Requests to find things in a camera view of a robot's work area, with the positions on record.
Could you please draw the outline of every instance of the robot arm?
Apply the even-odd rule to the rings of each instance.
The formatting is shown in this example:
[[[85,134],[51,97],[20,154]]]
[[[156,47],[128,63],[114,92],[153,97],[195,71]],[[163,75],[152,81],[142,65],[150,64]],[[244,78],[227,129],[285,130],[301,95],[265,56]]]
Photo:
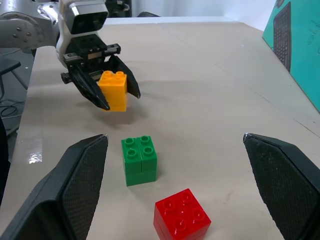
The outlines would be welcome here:
[[[103,71],[124,72],[128,93],[137,98],[141,94],[133,73],[115,56],[120,54],[120,46],[106,45],[99,38],[97,31],[103,27],[108,14],[105,0],[3,0],[0,4],[0,48],[54,46],[59,61],[68,69],[61,74],[63,82],[73,82],[85,98],[109,110],[96,83]]]

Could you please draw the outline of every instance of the yellow lego brick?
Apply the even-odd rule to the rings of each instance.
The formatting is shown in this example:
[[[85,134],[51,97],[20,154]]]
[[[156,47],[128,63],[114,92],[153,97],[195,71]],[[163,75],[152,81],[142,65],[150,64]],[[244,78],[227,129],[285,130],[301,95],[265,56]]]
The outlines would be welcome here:
[[[104,71],[99,82],[112,112],[125,112],[127,110],[127,75],[122,71],[113,73]]]

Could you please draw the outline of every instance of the red duplo block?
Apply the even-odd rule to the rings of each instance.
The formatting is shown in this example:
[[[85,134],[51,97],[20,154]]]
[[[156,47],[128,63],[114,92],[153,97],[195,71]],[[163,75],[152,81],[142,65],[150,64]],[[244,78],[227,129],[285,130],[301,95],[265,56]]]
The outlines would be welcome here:
[[[210,224],[190,189],[155,203],[153,225],[161,240],[202,240]]]

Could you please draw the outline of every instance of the green lego brick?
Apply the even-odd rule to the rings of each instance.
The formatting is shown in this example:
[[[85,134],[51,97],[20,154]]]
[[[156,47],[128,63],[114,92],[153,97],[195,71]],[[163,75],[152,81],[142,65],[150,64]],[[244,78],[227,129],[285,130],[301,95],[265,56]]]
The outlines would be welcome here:
[[[146,171],[146,172],[125,175],[125,182],[127,186],[150,183],[156,180],[157,180],[156,171]]]
[[[136,139],[141,156],[141,171],[157,171],[157,153],[150,136],[142,136]]]
[[[135,138],[127,138],[121,140],[121,144],[125,174],[141,173],[141,157],[137,140]]]

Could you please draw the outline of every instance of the table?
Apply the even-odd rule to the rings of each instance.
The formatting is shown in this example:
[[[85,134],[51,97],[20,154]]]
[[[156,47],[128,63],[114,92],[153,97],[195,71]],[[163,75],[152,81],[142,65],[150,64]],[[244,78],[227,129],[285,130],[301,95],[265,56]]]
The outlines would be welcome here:
[[[190,188],[212,220],[206,239],[281,240],[242,143],[245,132],[297,145],[320,167],[320,116],[262,39],[242,23],[109,25],[139,82],[127,112],[103,112],[73,84],[53,47],[37,51],[7,186],[4,231],[66,148],[107,133],[105,172],[88,240],[157,239],[156,201]],[[126,187],[121,139],[150,135],[158,179]]]

